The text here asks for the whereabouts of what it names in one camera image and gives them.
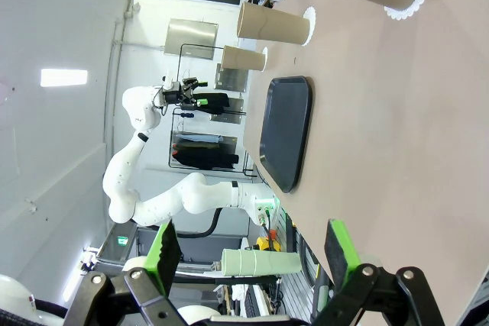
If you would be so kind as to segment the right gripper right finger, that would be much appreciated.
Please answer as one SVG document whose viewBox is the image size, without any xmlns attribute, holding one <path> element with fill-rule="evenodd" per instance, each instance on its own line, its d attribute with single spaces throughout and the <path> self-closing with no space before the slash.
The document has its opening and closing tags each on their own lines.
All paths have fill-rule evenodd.
<svg viewBox="0 0 489 326">
<path fill-rule="evenodd" d="M 365 312 L 382 315 L 388 325 L 444 325 L 424 272 L 405 266 L 395 273 L 362 263 L 343 221 L 328 221 L 325 244 L 334 296 L 313 325 L 357 325 Z"/>
</svg>

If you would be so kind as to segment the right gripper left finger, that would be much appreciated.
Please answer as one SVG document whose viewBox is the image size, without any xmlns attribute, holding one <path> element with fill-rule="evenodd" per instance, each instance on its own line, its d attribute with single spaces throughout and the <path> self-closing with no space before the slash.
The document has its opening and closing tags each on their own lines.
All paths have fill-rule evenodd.
<svg viewBox="0 0 489 326">
<path fill-rule="evenodd" d="M 110 277 L 92 271 L 80 283 L 65 325 L 120 325 L 139 314 L 148 325 L 182 325 L 169 300 L 181 250 L 170 221 L 160 226 L 142 266 Z"/>
</svg>

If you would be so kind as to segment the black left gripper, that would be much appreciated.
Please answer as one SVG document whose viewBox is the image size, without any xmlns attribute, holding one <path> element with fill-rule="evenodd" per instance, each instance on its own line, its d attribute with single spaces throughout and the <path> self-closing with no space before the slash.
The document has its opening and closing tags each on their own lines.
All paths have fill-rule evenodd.
<svg viewBox="0 0 489 326">
<path fill-rule="evenodd" d="M 207 82 L 200 82 L 196 77 L 189 77 L 182 80 L 184 89 L 196 89 L 207 87 Z M 160 92 L 160 102 L 162 105 L 177 105 L 180 103 L 182 109 L 198 109 L 209 104 L 207 98 L 184 98 L 182 86 L 178 81 L 163 84 Z"/>
</svg>

